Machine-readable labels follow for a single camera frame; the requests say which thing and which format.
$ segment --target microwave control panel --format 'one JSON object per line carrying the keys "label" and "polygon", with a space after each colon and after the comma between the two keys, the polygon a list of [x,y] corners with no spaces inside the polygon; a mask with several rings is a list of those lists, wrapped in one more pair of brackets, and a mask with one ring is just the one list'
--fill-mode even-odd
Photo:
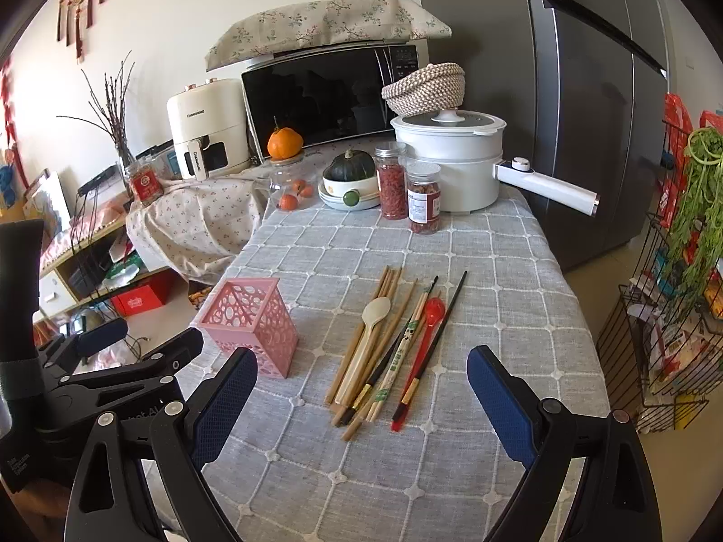
{"label": "microwave control panel", "polygon": [[417,47],[414,45],[391,46],[389,54],[392,58],[393,81],[399,81],[419,69]]}

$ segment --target woven basket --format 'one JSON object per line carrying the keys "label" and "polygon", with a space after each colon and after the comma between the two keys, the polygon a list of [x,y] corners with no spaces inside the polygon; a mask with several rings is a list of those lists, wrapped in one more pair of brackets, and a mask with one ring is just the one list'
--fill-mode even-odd
{"label": "woven basket", "polygon": [[459,107],[464,100],[464,69],[457,63],[429,63],[382,87],[382,98],[402,117]]}

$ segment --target pink perforated basket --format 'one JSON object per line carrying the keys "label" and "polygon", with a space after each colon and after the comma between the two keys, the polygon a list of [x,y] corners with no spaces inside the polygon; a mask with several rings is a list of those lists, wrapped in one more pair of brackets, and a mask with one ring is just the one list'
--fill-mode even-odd
{"label": "pink perforated basket", "polygon": [[299,337],[277,285],[275,277],[225,280],[203,305],[198,328],[207,330],[225,353],[250,348],[259,374],[284,378]]}

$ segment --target spoon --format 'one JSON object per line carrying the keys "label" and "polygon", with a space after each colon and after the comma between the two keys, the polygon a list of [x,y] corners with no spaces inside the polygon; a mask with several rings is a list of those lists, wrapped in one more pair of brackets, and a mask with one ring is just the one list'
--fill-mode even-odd
{"label": "spoon", "polygon": [[[404,385],[404,390],[402,391],[402,393],[406,393],[406,390],[409,389],[409,386],[411,385],[414,376],[417,374],[419,367],[422,366],[422,360],[424,360],[424,356],[427,354],[427,350],[429,349],[429,343],[432,342],[432,336],[435,333],[435,327],[438,323],[442,322],[442,319],[445,317],[446,311],[447,309],[445,303],[440,300],[440,298],[429,299],[427,301],[427,304],[424,306],[424,315],[427,317],[427,327],[424,329],[422,343],[419,345],[417,356],[414,358],[414,364],[412,365],[411,371],[409,372],[409,377],[407,377],[407,382]],[[408,408],[404,410],[404,413],[402,414],[402,416],[400,416],[400,418],[392,422],[392,430],[394,430],[395,432],[399,432],[402,425],[404,425],[407,409]]]}
{"label": "spoon", "polygon": [[371,331],[374,329],[379,322],[387,317],[389,310],[392,309],[392,302],[389,298],[376,298],[366,304],[366,308],[361,313],[361,321],[364,322],[364,334],[359,341],[357,349],[354,351],[349,367],[344,375],[344,380],[341,382],[341,387],[337,392],[337,403],[342,403],[347,399],[348,392],[354,388],[359,381],[359,374],[366,365],[366,360],[369,358],[371,351]]}

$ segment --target gray tablecloth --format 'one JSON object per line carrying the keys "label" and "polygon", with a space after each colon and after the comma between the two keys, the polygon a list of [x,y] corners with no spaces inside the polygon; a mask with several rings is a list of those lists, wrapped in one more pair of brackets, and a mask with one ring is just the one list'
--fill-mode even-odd
{"label": "gray tablecloth", "polygon": [[[225,272],[278,276],[299,331],[288,378],[259,377],[223,452],[203,470],[245,541],[482,540],[523,468],[467,382],[476,345],[491,347],[540,397],[607,414],[590,332],[522,195],[503,186],[489,208],[442,218],[443,230],[420,236],[378,209],[276,211]],[[389,420],[413,354],[380,420],[345,443],[324,393],[385,264],[404,265],[406,282],[439,275],[447,300],[464,269],[469,276],[404,430],[393,433]],[[203,354],[178,373],[184,394],[223,361],[207,336]],[[557,539],[580,469],[573,463],[546,541]],[[170,520],[155,467],[148,478]]]}

